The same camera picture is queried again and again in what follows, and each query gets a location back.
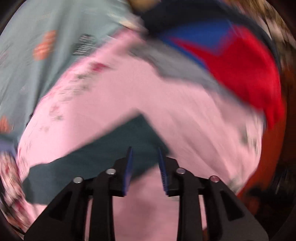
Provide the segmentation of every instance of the floral print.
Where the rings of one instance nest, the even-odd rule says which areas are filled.
[[[0,210],[14,226],[26,231],[30,226],[29,215],[25,210],[25,195],[15,159],[8,152],[0,153]]]
[[[80,95],[84,91],[89,91],[91,89],[93,77],[105,69],[110,69],[110,67],[100,62],[91,62],[85,73],[77,74],[68,85],[60,89],[58,101],[52,105],[49,111],[52,120],[63,120],[63,115],[60,111],[61,105],[72,100],[74,96]]]

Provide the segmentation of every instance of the metal screw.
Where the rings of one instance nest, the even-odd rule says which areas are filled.
[[[210,177],[210,180],[211,180],[212,182],[214,182],[214,183],[217,183],[217,182],[220,181],[220,178],[218,178],[217,176],[211,176],[211,177]]]
[[[82,178],[82,177],[75,177],[75,178],[73,179],[73,182],[74,182],[74,183],[82,183],[82,182],[83,182],[83,178]]]
[[[106,171],[106,173],[107,173],[108,175],[114,175],[114,174],[116,173],[116,170],[115,170],[114,168],[109,168],[109,169]]]
[[[176,173],[178,173],[178,174],[184,174],[185,172],[186,172],[186,170],[184,168],[178,168],[176,170]]]

